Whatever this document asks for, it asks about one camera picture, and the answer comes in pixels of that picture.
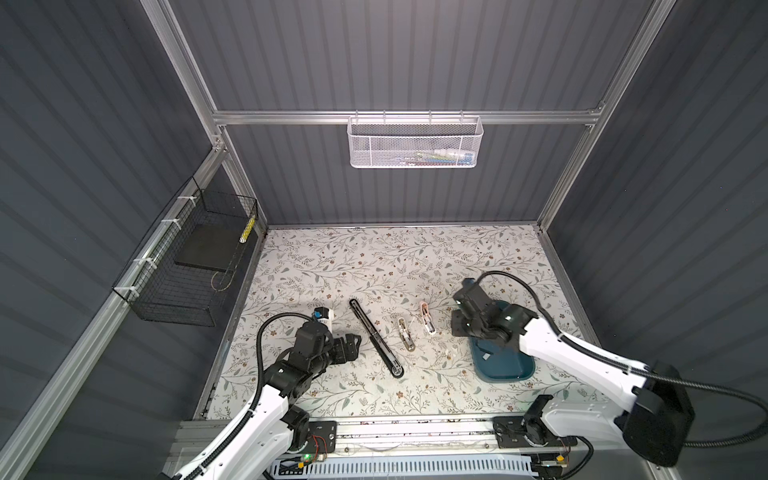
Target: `black wire basket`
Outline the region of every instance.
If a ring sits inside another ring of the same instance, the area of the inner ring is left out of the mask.
[[[258,240],[257,232],[247,235],[245,243],[239,241],[240,235],[249,225],[257,228],[256,216],[255,198],[198,189],[175,220],[163,220],[169,224],[150,253],[126,265],[124,272],[134,262],[141,264],[132,284],[115,284],[113,290],[143,320],[198,326],[226,323]],[[178,263],[186,242],[201,226],[240,232],[235,234],[235,245],[227,245],[233,253],[225,269]]]

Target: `gray wall panel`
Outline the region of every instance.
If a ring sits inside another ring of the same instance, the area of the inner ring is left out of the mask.
[[[680,1],[550,235],[603,346],[768,397],[768,5]],[[759,415],[690,393],[691,437]],[[768,441],[685,451],[684,478],[752,478]]]
[[[584,128],[485,128],[475,168],[349,165],[339,125],[232,125],[270,224],[535,220]]]
[[[171,4],[222,110],[595,107],[649,0]]]
[[[139,2],[1,3],[0,78],[2,445],[210,144]],[[222,332],[129,316],[29,478],[153,476]]]

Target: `white work surface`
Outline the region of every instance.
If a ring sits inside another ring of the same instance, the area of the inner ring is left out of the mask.
[[[477,377],[468,339],[450,333],[451,296],[463,278],[486,270],[521,277],[560,328],[581,337],[533,227],[271,230],[208,419],[230,419],[253,393],[261,323],[280,312],[311,314],[316,306],[335,310],[334,336],[357,333],[363,340],[356,361],[330,366],[298,401],[315,417],[524,412],[539,394],[567,402],[601,399],[594,388],[539,359],[535,374],[522,382],[486,383]],[[510,279],[490,276],[482,285],[492,298],[535,310],[530,296]],[[352,297],[403,364],[401,379],[392,377],[350,311]],[[438,330],[434,336],[415,319],[422,300]],[[411,325],[414,352],[397,333],[400,316]],[[288,317],[267,328],[265,366],[293,345],[301,323]]]

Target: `yellow patterned object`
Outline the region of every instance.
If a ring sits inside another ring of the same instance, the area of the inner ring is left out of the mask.
[[[245,226],[245,230],[243,230],[243,234],[240,235],[240,243],[246,243],[246,240],[248,240],[248,235],[250,235],[250,231],[253,230],[253,225],[256,224],[256,217],[251,217],[250,220],[248,220],[248,224]]]

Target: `white mesh basket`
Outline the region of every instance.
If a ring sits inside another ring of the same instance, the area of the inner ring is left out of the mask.
[[[472,168],[482,123],[479,117],[431,122],[350,117],[346,132],[355,168]]]

